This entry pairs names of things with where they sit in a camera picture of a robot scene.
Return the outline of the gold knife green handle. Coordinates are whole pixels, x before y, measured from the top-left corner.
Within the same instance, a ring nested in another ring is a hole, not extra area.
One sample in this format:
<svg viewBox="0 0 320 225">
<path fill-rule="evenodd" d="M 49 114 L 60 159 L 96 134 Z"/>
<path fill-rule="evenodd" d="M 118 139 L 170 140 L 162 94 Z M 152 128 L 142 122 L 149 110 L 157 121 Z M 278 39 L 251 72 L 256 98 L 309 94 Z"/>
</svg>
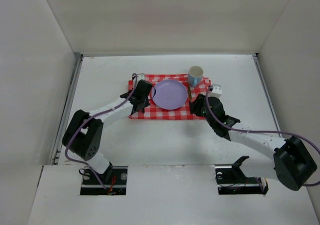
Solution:
<svg viewBox="0 0 320 225">
<path fill-rule="evenodd" d="M 193 97 L 192 97 L 191 88 L 190 88 L 190 86 L 189 86 L 189 85 L 187 86 L 187 92 L 188 92 L 188 99 L 189 99 L 189 102 L 191 103 L 191 102 L 192 102 L 192 100 L 193 100 Z"/>
</svg>

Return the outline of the aluminium table rail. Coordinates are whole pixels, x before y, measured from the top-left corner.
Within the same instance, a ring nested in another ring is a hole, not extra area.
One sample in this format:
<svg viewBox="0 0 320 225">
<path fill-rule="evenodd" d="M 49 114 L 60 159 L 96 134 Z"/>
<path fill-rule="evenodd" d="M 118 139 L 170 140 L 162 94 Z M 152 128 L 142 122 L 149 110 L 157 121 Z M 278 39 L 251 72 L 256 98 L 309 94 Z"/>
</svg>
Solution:
<svg viewBox="0 0 320 225">
<path fill-rule="evenodd" d="M 66 129 L 67 129 L 68 119 L 69 119 L 69 115 L 71 112 L 72 103 L 74 100 L 76 87 L 77 87 L 77 83 L 78 83 L 78 79 L 79 79 L 79 75 L 80 75 L 80 71 L 81 71 L 81 67 L 82 67 L 83 54 L 81 54 L 80 52 L 74 52 L 73 54 L 75 56 L 75 63 L 73 66 L 72 75 L 70 78 L 70 83 L 68 86 L 66 98 L 64 101 L 64 106 L 63 106 L 58 130 L 56 133 L 56 137 L 53 140 L 53 144 L 51 145 L 51 153 L 50 153 L 50 156 L 49 156 L 48 162 L 47 162 L 48 165 L 56 165 L 57 164 L 57 162 L 56 162 L 56 159 L 58 158 L 57 155 L 61 151 L 62 138 L 64 136 Z"/>
<path fill-rule="evenodd" d="M 280 131 L 281 129 L 280 129 L 280 126 L 279 126 L 279 122 L 278 122 L 278 119 L 277 119 L 277 116 L 276 116 L 276 113 L 275 113 L 275 110 L 274 110 L 274 107 L 273 107 L 273 104 L 272 104 L 272 101 L 271 101 L 271 98 L 270 98 L 270 94 L 269 94 L 269 91 L 268 91 L 268 88 L 267 88 L 267 85 L 266 85 L 266 82 L 265 82 L 265 79 L 264 79 L 264 76 L 263 76 L 263 73 L 262 73 L 262 70 L 261 70 L 261 67 L 260 67 L 258 55 L 259 55 L 258 53 L 254 53 L 252 55 L 252 58 L 253 58 L 253 61 L 254 61 L 254 64 L 255 64 L 255 67 L 256 67 L 260 82 L 262 84 L 263 91 L 264 91 L 264 94 L 266 96 L 270 112 L 272 114 L 274 125 L 276 127 L 276 130 Z"/>
</svg>

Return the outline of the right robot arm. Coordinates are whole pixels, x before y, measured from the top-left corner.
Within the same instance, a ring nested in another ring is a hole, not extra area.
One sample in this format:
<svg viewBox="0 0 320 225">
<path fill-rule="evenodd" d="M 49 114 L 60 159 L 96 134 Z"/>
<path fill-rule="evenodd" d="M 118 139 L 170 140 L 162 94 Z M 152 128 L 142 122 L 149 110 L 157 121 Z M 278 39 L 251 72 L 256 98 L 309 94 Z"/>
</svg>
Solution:
<svg viewBox="0 0 320 225">
<path fill-rule="evenodd" d="M 307 180 L 317 170 L 317 164 L 304 145 L 306 139 L 294 133 L 289 138 L 273 137 L 273 131 L 245 128 L 241 121 L 225 113 L 217 97 L 199 94 L 189 104 L 190 113 L 202 117 L 216 135 L 245 145 L 271 160 L 266 176 L 280 181 L 286 188 L 298 191 L 307 187 Z"/>
</svg>

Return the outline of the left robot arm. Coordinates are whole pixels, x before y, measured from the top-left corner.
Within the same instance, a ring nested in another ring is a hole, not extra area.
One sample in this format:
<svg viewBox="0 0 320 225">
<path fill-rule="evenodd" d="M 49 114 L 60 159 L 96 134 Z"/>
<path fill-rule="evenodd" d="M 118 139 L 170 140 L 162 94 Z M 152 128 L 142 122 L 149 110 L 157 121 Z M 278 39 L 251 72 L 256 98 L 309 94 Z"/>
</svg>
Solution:
<svg viewBox="0 0 320 225">
<path fill-rule="evenodd" d="M 114 102 L 93 111 L 77 110 L 62 138 L 65 157 L 86 165 L 99 183 L 106 184 L 112 175 L 113 165 L 100 151 L 103 130 L 119 119 L 144 112 L 150 105 L 152 88 L 152 83 L 146 80 L 135 80 L 133 89 Z"/>
</svg>

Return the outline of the red white checkered cloth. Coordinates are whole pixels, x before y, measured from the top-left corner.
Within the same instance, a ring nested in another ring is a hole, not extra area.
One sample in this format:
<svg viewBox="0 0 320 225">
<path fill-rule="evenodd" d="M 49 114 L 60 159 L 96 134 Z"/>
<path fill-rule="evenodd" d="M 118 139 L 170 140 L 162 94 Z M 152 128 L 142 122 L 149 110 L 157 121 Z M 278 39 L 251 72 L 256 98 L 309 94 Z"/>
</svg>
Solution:
<svg viewBox="0 0 320 225">
<path fill-rule="evenodd" d="M 185 88 L 188 87 L 188 75 L 185 74 L 145 74 L 142 78 L 153 85 L 163 80 L 179 81 Z M 208 77 L 202 78 L 201 82 L 195 87 L 191 88 L 192 98 L 196 98 L 199 94 L 204 94 L 211 84 Z M 150 106 L 144 109 L 144 112 L 137 112 L 129 117 L 133 120 L 202 120 L 190 113 L 189 99 L 184 101 L 184 104 L 177 109 L 164 109 L 158 106 L 153 100 L 150 101 Z"/>
</svg>

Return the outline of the left aluminium table rail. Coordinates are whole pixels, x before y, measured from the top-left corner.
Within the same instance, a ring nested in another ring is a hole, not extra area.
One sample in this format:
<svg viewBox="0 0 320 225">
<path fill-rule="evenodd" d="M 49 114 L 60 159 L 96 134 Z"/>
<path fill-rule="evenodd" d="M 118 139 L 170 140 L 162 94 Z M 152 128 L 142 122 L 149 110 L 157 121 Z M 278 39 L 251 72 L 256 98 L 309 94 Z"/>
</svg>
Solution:
<svg viewBox="0 0 320 225">
<path fill-rule="evenodd" d="M 58 158 L 57 155 L 61 151 L 62 138 L 64 136 L 66 129 L 67 129 L 68 119 L 69 119 L 69 115 L 71 112 L 72 103 L 74 100 L 76 87 L 77 87 L 77 83 L 78 83 L 78 79 L 79 79 L 79 75 L 80 75 L 80 71 L 81 71 L 81 67 L 82 67 L 83 54 L 81 54 L 80 52 L 74 52 L 73 54 L 75 56 L 75 63 L 73 66 L 72 75 L 70 78 L 70 83 L 68 86 L 66 98 L 64 101 L 64 106 L 63 106 L 58 130 L 56 133 L 56 137 L 53 140 L 53 144 L 51 145 L 51 153 L 50 153 L 50 156 L 49 156 L 48 162 L 47 162 L 48 165 L 56 165 L 57 164 L 57 162 L 56 162 L 56 159 Z"/>
</svg>

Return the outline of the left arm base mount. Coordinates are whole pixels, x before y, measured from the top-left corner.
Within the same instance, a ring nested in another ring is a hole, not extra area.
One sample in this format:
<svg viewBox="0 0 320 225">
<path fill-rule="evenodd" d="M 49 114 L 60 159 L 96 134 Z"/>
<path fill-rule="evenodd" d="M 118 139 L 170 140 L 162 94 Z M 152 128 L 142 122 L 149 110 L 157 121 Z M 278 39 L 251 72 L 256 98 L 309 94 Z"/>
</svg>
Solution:
<svg viewBox="0 0 320 225">
<path fill-rule="evenodd" d="M 97 174 L 103 185 L 88 167 L 78 172 L 82 176 L 81 196 L 125 196 L 127 193 L 127 166 L 114 166 L 104 174 Z"/>
</svg>

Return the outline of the purple plastic plate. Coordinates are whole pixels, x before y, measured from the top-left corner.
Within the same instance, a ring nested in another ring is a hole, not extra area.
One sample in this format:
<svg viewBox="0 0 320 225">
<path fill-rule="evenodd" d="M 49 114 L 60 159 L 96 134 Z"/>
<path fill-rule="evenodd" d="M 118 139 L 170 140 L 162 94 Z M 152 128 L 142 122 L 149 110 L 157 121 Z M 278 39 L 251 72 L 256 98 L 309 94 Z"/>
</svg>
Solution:
<svg viewBox="0 0 320 225">
<path fill-rule="evenodd" d="M 161 109 L 176 110 L 182 107 L 187 99 L 188 92 L 180 81 L 165 79 L 155 84 L 156 95 L 153 102 Z"/>
</svg>

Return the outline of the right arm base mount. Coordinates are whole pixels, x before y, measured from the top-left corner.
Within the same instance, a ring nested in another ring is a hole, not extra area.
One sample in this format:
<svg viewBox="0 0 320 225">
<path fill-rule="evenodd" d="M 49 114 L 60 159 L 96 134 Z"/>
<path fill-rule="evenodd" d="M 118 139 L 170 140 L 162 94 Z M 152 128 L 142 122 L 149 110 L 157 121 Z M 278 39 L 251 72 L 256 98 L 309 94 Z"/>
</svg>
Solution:
<svg viewBox="0 0 320 225">
<path fill-rule="evenodd" d="M 241 170 L 249 156 L 234 163 L 215 166 L 215 181 L 219 195 L 263 195 L 269 191 L 268 181 L 261 177 L 247 177 Z"/>
</svg>

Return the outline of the right aluminium table rail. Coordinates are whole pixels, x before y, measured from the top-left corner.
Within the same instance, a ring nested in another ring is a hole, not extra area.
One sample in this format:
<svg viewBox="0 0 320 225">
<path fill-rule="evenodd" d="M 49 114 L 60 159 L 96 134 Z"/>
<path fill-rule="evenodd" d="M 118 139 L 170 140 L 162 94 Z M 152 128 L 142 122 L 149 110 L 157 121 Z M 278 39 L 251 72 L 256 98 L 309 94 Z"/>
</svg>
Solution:
<svg viewBox="0 0 320 225">
<path fill-rule="evenodd" d="M 267 85 L 266 85 L 266 82 L 265 82 L 265 79 L 264 79 L 264 76 L 263 76 L 263 73 L 262 73 L 262 70 L 261 70 L 261 67 L 260 67 L 258 55 L 259 55 L 258 53 L 254 53 L 252 55 L 252 58 L 253 58 L 253 61 L 254 61 L 254 64 L 255 64 L 255 67 L 256 67 L 260 82 L 262 84 L 263 91 L 264 91 L 264 94 L 266 96 L 270 112 L 272 114 L 274 125 L 276 127 L 276 130 L 280 131 L 281 129 L 280 129 L 280 126 L 279 126 L 279 122 L 278 122 L 278 119 L 277 119 L 277 116 L 276 116 L 276 113 L 275 113 L 275 110 L 274 110 L 274 107 L 273 107 L 273 104 L 272 104 L 272 101 L 271 101 L 271 98 L 270 98 L 270 94 L 269 94 L 269 91 L 268 91 L 268 88 L 267 88 Z"/>
</svg>

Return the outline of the blue white mug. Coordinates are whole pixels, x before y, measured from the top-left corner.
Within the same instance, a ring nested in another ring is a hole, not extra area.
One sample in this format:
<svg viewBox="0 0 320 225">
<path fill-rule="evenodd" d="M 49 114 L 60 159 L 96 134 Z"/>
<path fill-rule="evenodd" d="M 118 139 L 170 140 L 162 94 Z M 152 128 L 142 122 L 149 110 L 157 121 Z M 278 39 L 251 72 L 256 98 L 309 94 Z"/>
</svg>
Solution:
<svg viewBox="0 0 320 225">
<path fill-rule="evenodd" d="M 192 66 L 188 71 L 188 84 L 195 88 L 203 79 L 204 71 L 200 66 Z"/>
</svg>

